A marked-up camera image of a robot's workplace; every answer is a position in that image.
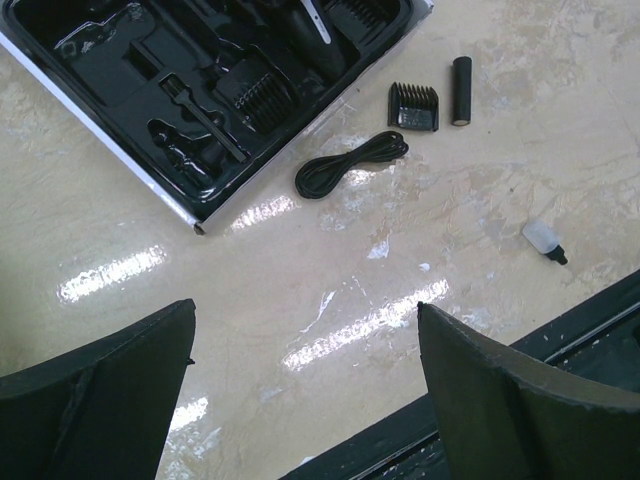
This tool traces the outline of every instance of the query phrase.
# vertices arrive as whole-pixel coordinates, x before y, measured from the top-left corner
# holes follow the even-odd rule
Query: beige marble surface
[[[207,237],[0,52],[0,375],[192,297],[197,364],[158,478],[286,473],[425,392],[419,300],[508,343],[640,268],[639,40],[635,0],[443,0]],[[475,99],[458,129],[461,54]],[[384,130],[396,80],[440,92],[441,131],[301,200],[297,168]],[[530,216],[566,268],[521,236]]]

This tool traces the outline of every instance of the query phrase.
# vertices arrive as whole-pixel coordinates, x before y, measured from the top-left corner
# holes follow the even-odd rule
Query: black cylindrical battery
[[[471,123],[471,59],[453,61],[453,124],[463,127]]]

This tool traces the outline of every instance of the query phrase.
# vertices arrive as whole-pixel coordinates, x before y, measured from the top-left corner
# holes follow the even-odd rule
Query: small plastic bottle
[[[539,218],[531,220],[522,230],[522,234],[536,247],[541,254],[560,265],[569,263],[564,255],[564,249],[556,233]]]

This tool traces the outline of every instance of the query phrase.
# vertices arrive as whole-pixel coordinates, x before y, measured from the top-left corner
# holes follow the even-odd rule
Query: black power cord
[[[402,135],[397,132],[384,132],[351,152],[311,160],[296,175],[296,188],[304,198],[324,198],[358,163],[391,162],[403,157],[408,151],[409,145],[405,143]]]

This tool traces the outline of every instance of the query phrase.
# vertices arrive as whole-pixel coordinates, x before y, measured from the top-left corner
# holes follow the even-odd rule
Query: black comb attachment
[[[394,83],[389,90],[389,126],[436,132],[440,100],[433,88]]]
[[[376,0],[334,0],[327,6],[331,21],[356,44],[376,38],[389,23],[389,14]]]
[[[286,86],[271,73],[237,97],[234,104],[245,120],[263,135],[282,125],[296,108]]]

